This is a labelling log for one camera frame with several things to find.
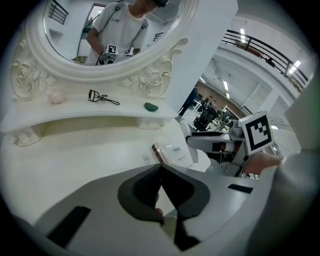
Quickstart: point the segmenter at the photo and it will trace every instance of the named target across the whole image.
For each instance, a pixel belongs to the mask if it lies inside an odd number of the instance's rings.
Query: mirror
[[[84,65],[124,61],[156,43],[185,0],[48,0],[44,31],[62,57]]]

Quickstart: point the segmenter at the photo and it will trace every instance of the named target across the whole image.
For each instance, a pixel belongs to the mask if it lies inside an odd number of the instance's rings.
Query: green stone
[[[159,109],[158,106],[153,105],[153,104],[151,104],[149,102],[144,103],[144,107],[146,108],[146,110],[148,110],[150,112],[154,112],[154,111],[157,111]]]

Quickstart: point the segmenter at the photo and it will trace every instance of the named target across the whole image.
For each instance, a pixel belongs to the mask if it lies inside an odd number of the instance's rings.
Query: white t-shirt
[[[142,47],[147,33],[147,28],[143,29],[138,38],[133,42],[142,24],[146,20],[146,17],[134,17],[130,13],[129,4],[127,3],[121,10],[115,12],[117,5],[118,3],[114,2],[105,7],[92,27],[95,28],[99,33],[103,30],[109,17],[114,13],[104,30],[99,34],[98,40],[101,42],[103,47],[106,47],[107,45],[118,47],[118,56],[116,58],[116,62],[119,62],[127,58],[126,52],[132,46],[132,43],[134,48]],[[99,56],[100,53],[98,54],[91,48],[85,64],[95,65]]]

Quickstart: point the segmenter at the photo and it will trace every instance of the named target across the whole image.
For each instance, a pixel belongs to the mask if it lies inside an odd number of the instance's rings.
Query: vanity shelf
[[[91,102],[88,95],[69,95],[68,100],[53,105],[47,99],[40,98],[15,104],[0,124],[0,131],[10,134],[49,121],[79,117],[136,117],[143,120],[167,120],[178,114],[164,101],[118,95],[109,95],[108,99],[120,102],[120,105],[108,101]],[[144,104],[149,102],[159,109],[149,112]]]

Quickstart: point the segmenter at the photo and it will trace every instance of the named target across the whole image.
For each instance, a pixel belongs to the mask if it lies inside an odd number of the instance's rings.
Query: white vanity table
[[[154,143],[180,144],[192,158],[174,119],[178,114],[165,101],[174,55],[188,43],[181,34],[198,4],[182,2],[181,14],[159,43],[107,66],[80,65],[59,55],[43,27],[45,4],[27,19],[11,68],[15,104],[0,124],[6,134],[0,150],[1,189],[13,214],[34,224],[92,180],[144,166],[143,156],[158,163]],[[88,101],[90,89],[120,105]],[[67,101],[48,103],[53,90]],[[146,102],[159,109],[147,111]],[[205,172],[210,164],[198,151],[198,163],[189,168]],[[157,207],[167,214],[174,207],[163,189],[159,195]]]

